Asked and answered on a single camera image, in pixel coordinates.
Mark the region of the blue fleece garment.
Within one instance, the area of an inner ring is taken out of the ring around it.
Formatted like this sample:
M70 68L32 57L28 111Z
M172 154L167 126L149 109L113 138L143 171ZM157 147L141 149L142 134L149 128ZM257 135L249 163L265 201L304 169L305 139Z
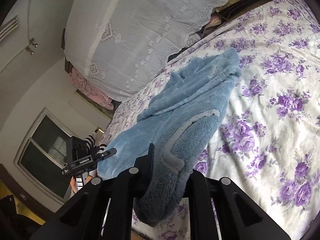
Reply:
M173 72L136 124L108 145L116 154L98 163L98 175L116 177L155 147L146 193L134 203L138 219L156 226L181 201L196 161L223 121L229 97L241 75L234 48L206 58L194 57Z

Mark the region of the pink floral bedding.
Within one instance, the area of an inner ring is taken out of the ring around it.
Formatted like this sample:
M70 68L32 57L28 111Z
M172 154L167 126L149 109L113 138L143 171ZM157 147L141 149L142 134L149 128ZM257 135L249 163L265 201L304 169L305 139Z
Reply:
M112 99L98 87L90 83L76 68L72 68L70 77L71 83L89 99L108 110L115 110Z

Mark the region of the purple floral bed sheet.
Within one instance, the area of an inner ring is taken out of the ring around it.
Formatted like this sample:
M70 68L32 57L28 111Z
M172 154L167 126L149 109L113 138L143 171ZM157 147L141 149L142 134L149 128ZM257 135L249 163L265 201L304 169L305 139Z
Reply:
M319 213L319 23L304 0L272 0L214 31L116 110L101 142L132 127L192 57L234 48L241 79L195 169L229 177L291 239Z

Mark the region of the white cabinet door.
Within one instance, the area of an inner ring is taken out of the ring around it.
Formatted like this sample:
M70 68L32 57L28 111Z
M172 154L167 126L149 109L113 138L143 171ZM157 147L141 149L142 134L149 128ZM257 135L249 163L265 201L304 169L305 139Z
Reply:
M63 57L62 31L74 0L17 0L4 24L16 24L1 39L1 74L52 66Z

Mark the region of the white lace cover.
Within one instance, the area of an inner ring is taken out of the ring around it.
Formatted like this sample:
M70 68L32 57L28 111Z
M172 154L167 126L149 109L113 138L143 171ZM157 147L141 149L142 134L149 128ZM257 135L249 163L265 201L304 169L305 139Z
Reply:
M65 56L117 101L129 100L228 0L74 0Z

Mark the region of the window with frame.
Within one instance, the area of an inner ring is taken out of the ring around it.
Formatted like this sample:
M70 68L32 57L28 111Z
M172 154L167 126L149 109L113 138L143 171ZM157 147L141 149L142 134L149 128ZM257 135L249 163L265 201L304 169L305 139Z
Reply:
M44 108L36 117L17 151L14 164L39 190L56 202L71 195L69 179L62 175L66 142L74 133Z

